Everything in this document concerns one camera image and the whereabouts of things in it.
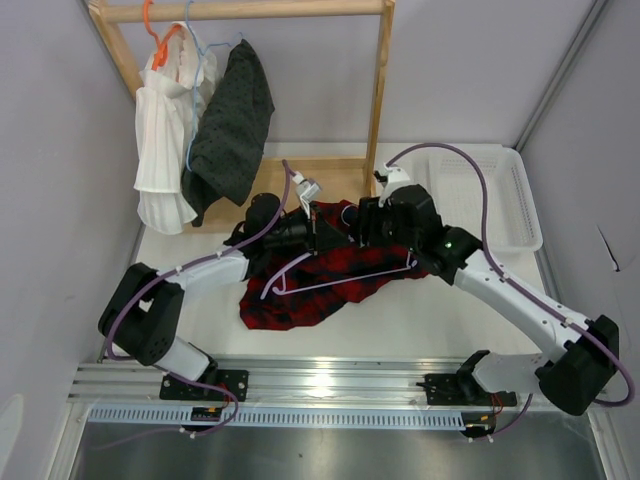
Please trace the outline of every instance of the wooden clothes rack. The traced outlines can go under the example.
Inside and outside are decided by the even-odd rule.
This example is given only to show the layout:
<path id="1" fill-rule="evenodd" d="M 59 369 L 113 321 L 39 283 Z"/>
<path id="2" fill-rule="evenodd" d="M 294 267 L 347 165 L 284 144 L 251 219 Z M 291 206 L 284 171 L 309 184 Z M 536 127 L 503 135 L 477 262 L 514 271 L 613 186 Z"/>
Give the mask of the wooden clothes rack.
<path id="1" fill-rule="evenodd" d="M 129 92 L 135 99 L 136 90 L 142 87 L 140 68 L 118 24 L 142 23 L 140 5 L 109 5 L 107 0 L 91 0 L 89 13 L 111 54 Z M 373 170 L 382 112 L 382 98 L 387 74 L 391 26 L 395 0 L 265 0 L 261 2 L 194 3 L 189 7 L 189 20 L 231 20 L 240 18 L 294 18 L 331 17 L 353 15 L 378 15 L 380 27 L 376 53 L 375 79 L 369 119 L 367 151 L 362 156 L 316 156 L 288 158 L 294 170 L 314 178 L 323 186 L 318 200 L 337 202 L 347 199 L 356 202 L 361 196 L 375 194 Z M 151 5 L 149 20 L 171 22 L 184 19 L 185 4 Z M 244 211 L 253 195 L 272 192 L 282 195 L 284 172 L 281 158 L 265 157 L 253 184 L 249 200 L 238 208 L 227 199 L 211 205 L 204 224 L 191 232 L 229 232 L 244 219 Z M 287 209 L 297 207 L 297 199 L 289 195 Z"/>

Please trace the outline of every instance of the dark gray garment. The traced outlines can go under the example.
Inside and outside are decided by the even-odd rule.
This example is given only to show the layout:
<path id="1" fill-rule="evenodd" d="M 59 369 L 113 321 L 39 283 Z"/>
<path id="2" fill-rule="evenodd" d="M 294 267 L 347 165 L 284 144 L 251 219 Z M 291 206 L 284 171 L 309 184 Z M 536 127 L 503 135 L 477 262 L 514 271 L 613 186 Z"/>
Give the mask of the dark gray garment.
<path id="1" fill-rule="evenodd" d="M 267 77 L 249 42 L 229 55 L 224 78 L 202 115 L 191 147 L 191 172 L 182 173 L 182 194 L 202 225 L 209 205 L 227 197 L 242 205 L 262 161 L 275 110 Z"/>

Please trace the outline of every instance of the red plaid shirt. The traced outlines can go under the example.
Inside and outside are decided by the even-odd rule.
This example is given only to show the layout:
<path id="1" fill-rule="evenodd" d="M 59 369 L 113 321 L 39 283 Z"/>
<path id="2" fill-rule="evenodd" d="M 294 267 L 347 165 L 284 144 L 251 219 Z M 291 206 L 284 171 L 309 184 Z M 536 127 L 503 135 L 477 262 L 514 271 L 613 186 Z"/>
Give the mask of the red plaid shirt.
<path id="1" fill-rule="evenodd" d="M 348 227 L 342 222 L 340 215 L 350 204 L 346 200 L 340 203 L 317 203 L 323 218 L 345 233 Z M 267 267 L 249 280 L 247 292 L 240 301 L 240 317 L 248 328 L 289 330 L 293 327 L 311 327 L 340 310 L 345 303 L 359 303 L 373 295 L 391 280 L 423 278 L 427 275 L 425 270 L 415 266 L 408 271 L 283 296 L 269 291 L 266 298 L 260 300 L 260 294 L 269 279 L 286 263 L 304 252 L 302 246 L 274 251 Z M 407 249 L 399 246 L 359 248 L 353 245 L 337 248 L 317 257 L 310 257 L 289 270 L 286 273 L 287 290 L 400 269 L 406 266 L 406 260 Z M 280 287 L 281 283 L 281 280 L 277 280 L 274 285 Z"/>

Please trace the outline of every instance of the white wall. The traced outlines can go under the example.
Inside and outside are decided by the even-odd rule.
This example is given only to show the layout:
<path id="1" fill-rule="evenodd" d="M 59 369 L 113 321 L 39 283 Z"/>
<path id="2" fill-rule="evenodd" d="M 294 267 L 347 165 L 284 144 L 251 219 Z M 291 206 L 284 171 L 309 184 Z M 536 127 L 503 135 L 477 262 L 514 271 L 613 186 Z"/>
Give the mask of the white wall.
<path id="1" fill-rule="evenodd" d="M 133 104 L 71 0 L 0 6 L 0 405 L 8 480 L 40 478 L 138 229 Z"/>
<path id="2" fill-rule="evenodd" d="M 563 300 L 621 326 L 640 382 L 640 3 L 617 0 L 523 156 Z M 613 271 L 602 237 L 616 259 Z M 623 395 L 624 388 L 616 389 Z M 613 412 L 640 478 L 640 404 Z"/>
<path id="3" fill-rule="evenodd" d="M 397 0 L 381 140 L 514 144 L 591 3 Z M 363 141 L 378 24 L 377 17 L 350 17 L 194 28 L 206 42 L 242 31 L 252 43 L 276 105 L 271 141 Z M 144 65 L 152 38 L 142 24 L 123 32 Z M 226 61 L 228 49 L 215 51 Z"/>

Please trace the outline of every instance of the clothing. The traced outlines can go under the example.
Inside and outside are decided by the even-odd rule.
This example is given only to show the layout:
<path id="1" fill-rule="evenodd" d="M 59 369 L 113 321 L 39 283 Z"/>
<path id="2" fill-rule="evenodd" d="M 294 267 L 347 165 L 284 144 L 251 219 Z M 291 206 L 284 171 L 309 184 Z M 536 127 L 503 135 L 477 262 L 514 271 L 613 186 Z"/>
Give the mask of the clothing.
<path id="1" fill-rule="evenodd" d="M 274 112 L 262 64 L 242 40 L 229 54 L 220 85 L 202 116 L 182 175 L 183 194 L 202 225 L 207 208 L 222 197 L 242 205 L 249 196 Z"/>
<path id="2" fill-rule="evenodd" d="M 340 215 L 350 202 L 317 203 L 323 218 L 332 226 L 348 233 Z M 359 303 L 388 282 L 401 278 L 422 278 L 427 272 L 419 266 L 411 270 L 354 280 L 314 290 L 279 296 L 260 294 L 266 283 L 285 264 L 304 253 L 304 247 L 274 251 L 267 267 L 249 280 L 247 292 L 240 301 L 240 317 L 250 329 L 289 330 L 293 327 L 317 325 L 337 312 L 347 302 Z M 287 290 L 309 285 L 354 278 L 406 266 L 407 249 L 400 246 L 366 247 L 357 245 L 337 248 L 318 257 L 310 257 L 286 274 Z"/>
<path id="3" fill-rule="evenodd" d="M 167 235 L 182 232 L 196 212 L 181 193 L 185 151 L 193 125 L 193 88 L 198 54 L 186 25 L 167 43 L 167 62 L 152 70 L 153 55 L 140 72 L 144 86 L 136 92 L 138 215 L 143 223 Z M 219 81 L 217 60 L 208 52 L 196 81 L 196 114 L 202 116 Z"/>

